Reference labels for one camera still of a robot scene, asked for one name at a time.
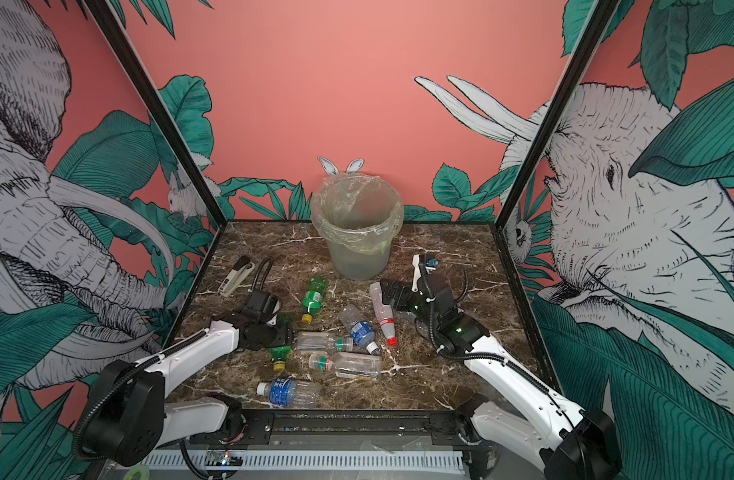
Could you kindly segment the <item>clear bottle green cap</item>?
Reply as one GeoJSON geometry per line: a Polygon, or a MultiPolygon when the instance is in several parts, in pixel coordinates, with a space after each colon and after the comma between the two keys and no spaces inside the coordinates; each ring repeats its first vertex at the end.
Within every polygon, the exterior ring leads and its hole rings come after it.
{"type": "Polygon", "coordinates": [[[328,332],[302,331],[296,335],[294,347],[300,352],[352,352],[354,341],[328,332]]]}

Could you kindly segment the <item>left black frame post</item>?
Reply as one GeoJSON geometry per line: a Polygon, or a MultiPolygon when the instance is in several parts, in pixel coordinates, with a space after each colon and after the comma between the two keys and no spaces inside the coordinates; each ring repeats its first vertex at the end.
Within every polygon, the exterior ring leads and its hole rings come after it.
{"type": "Polygon", "coordinates": [[[216,221],[218,229],[225,227],[227,219],[214,195],[210,192],[201,171],[193,160],[187,143],[165,106],[159,91],[153,85],[150,75],[141,63],[137,52],[123,31],[109,2],[89,0],[84,1],[84,5],[113,50],[148,112],[153,116],[154,123],[161,131],[165,143],[173,151],[179,164],[192,181],[199,197],[205,203],[208,212],[216,221]]]}

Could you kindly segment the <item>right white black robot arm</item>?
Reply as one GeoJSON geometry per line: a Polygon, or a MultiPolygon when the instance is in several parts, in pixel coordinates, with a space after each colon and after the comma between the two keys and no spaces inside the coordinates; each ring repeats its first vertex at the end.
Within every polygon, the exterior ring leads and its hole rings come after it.
{"type": "Polygon", "coordinates": [[[516,409],[485,401],[467,422],[475,439],[506,447],[548,479],[614,479],[622,455],[614,421],[586,410],[531,373],[482,323],[459,307],[445,278],[420,274],[411,284],[383,280],[381,301],[411,314],[428,330],[434,350],[463,363],[516,409]]]}

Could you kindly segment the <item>green soda bottle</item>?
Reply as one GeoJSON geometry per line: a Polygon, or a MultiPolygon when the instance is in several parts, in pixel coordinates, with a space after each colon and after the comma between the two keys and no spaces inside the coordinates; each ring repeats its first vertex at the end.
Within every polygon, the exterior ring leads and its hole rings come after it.
{"type": "Polygon", "coordinates": [[[301,301],[301,320],[311,324],[320,312],[327,290],[327,280],[323,277],[313,277],[308,282],[301,301]]]}
{"type": "Polygon", "coordinates": [[[276,327],[281,335],[282,344],[269,349],[271,356],[273,371],[276,373],[283,372],[286,368],[287,358],[292,350],[294,343],[294,325],[293,319],[288,314],[280,314],[277,317],[276,327]]]}

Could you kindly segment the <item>black frame post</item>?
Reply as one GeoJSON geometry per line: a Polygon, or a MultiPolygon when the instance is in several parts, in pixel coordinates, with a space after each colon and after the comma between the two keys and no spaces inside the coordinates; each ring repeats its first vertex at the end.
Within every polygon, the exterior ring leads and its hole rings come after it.
{"type": "Polygon", "coordinates": [[[205,203],[208,212],[216,221],[218,229],[225,227],[227,219],[214,195],[210,192],[201,171],[193,160],[187,143],[165,106],[159,91],[153,85],[150,75],[141,63],[137,52],[123,31],[109,2],[89,0],[84,1],[84,5],[113,50],[148,112],[153,116],[154,123],[161,131],[165,143],[173,151],[179,164],[192,181],[199,197],[205,203]]]}
{"type": "Polygon", "coordinates": [[[582,80],[598,45],[602,41],[612,17],[617,11],[619,1],[595,1],[587,18],[582,34],[575,46],[565,72],[556,88],[553,98],[542,120],[536,137],[530,143],[530,148],[523,161],[511,191],[502,207],[495,223],[498,233],[505,230],[506,223],[514,211],[519,195],[525,189],[530,175],[537,163],[543,157],[545,150],[554,134],[559,121],[563,118],[566,108],[574,96],[574,92],[582,80]]]}

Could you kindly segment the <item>clear plastic bin liner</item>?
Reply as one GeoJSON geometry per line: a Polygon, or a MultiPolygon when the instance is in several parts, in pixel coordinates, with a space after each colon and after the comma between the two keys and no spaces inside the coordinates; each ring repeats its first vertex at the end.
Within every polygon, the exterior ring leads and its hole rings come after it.
{"type": "Polygon", "coordinates": [[[325,240],[365,255],[388,249],[404,221],[398,191],[378,176],[360,173],[326,178],[313,193],[310,210],[325,240]]]}

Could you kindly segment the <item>small blue label bottle front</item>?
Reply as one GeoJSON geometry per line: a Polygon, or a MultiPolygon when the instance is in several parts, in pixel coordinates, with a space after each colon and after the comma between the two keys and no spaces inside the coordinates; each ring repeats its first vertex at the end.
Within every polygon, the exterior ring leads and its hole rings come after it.
{"type": "Polygon", "coordinates": [[[321,385],[295,379],[276,379],[259,383],[256,393],[276,408],[312,409],[318,404],[321,385]]]}

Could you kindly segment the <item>white bottle red label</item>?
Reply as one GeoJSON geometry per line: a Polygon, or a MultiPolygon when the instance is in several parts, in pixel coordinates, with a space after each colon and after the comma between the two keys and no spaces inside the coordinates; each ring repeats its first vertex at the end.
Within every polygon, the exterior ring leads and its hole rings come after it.
{"type": "Polygon", "coordinates": [[[389,347],[394,347],[398,344],[398,340],[396,338],[393,311],[388,304],[383,302],[381,284],[379,282],[372,283],[369,286],[369,293],[375,318],[386,339],[386,343],[389,347]]]}

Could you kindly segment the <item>grey stapler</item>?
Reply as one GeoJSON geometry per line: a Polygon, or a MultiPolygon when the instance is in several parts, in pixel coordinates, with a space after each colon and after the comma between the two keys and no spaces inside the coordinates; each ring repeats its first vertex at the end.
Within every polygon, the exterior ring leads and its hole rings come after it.
{"type": "Polygon", "coordinates": [[[221,282],[218,293],[223,297],[230,297],[239,289],[247,277],[255,269],[255,264],[246,255],[242,255],[231,267],[221,282]]]}

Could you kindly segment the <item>clear bottle green red label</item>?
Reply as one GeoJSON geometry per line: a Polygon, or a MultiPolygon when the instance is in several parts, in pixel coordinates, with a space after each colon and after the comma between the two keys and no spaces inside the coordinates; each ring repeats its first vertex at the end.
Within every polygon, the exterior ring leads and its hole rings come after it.
{"type": "Polygon", "coordinates": [[[312,370],[331,372],[336,377],[355,380],[377,380],[382,372],[381,358],[369,354],[336,352],[332,356],[311,353],[308,367],[312,370]]]}

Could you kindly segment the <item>green tape roll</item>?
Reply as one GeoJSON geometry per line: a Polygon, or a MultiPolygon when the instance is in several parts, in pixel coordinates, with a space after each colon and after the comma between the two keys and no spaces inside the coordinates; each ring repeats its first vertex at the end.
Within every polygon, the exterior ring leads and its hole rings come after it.
{"type": "Polygon", "coordinates": [[[124,475],[123,480],[149,480],[150,469],[147,466],[136,465],[131,467],[124,475]]]}

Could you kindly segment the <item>upright green soda bottle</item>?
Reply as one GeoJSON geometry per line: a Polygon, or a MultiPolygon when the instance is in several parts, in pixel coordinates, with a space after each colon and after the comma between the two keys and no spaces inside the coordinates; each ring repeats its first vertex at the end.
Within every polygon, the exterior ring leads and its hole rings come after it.
{"type": "Polygon", "coordinates": [[[301,320],[311,324],[320,312],[327,290],[327,280],[323,277],[313,277],[308,282],[301,301],[301,320]]]}

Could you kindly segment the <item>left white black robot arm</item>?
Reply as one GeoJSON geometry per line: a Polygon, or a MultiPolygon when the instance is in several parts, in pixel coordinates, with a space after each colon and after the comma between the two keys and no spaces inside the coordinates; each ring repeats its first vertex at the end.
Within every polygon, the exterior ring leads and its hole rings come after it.
{"type": "Polygon", "coordinates": [[[291,344],[291,327],[277,318],[281,302],[264,289],[272,266],[272,258],[263,259],[240,306],[195,334],[135,362],[107,365],[74,429],[73,457],[132,466],[159,446],[193,436],[208,435],[226,445],[240,440],[246,429],[240,401],[220,393],[179,403],[166,399],[221,357],[291,344]]]}

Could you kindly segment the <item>grey mesh waste bin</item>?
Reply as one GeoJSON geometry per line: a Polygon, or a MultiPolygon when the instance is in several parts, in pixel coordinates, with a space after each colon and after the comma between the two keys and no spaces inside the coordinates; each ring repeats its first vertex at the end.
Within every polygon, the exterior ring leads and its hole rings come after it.
{"type": "Polygon", "coordinates": [[[369,280],[385,269],[404,221],[404,204],[393,186],[378,176],[337,174],[312,195],[310,209],[338,273],[369,280]]]}

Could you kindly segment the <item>blue label bottle white cap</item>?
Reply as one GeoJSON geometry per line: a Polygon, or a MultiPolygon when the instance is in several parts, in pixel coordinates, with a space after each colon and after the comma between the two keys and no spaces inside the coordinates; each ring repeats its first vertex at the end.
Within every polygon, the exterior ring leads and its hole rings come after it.
{"type": "Polygon", "coordinates": [[[372,327],[354,305],[346,305],[338,314],[338,320],[348,331],[356,347],[365,349],[370,355],[379,354],[372,327]]]}

